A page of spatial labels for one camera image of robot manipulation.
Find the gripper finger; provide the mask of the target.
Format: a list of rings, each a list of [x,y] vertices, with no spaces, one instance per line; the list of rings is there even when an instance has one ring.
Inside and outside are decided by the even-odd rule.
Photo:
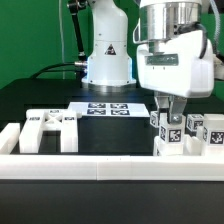
[[[168,113],[169,111],[169,95],[163,92],[154,92],[154,100],[157,107],[157,112]]]
[[[169,97],[168,122],[170,124],[180,124],[182,122],[182,114],[185,109],[187,99],[180,96]]]

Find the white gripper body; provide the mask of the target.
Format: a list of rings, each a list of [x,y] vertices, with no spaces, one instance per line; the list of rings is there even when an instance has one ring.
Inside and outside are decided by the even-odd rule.
[[[158,44],[141,41],[140,24],[133,31],[140,86],[185,98],[208,97],[214,88],[213,49],[200,23],[182,25],[177,37]]]

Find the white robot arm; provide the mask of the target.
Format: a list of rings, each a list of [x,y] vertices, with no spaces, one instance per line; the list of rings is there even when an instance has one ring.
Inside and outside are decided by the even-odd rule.
[[[214,60],[220,15],[215,0],[134,0],[133,30],[138,78],[127,54],[127,16],[113,0],[87,0],[93,15],[93,52],[82,84],[102,92],[139,84],[154,92],[157,111],[169,123],[182,121],[189,98],[208,97],[214,87]]]

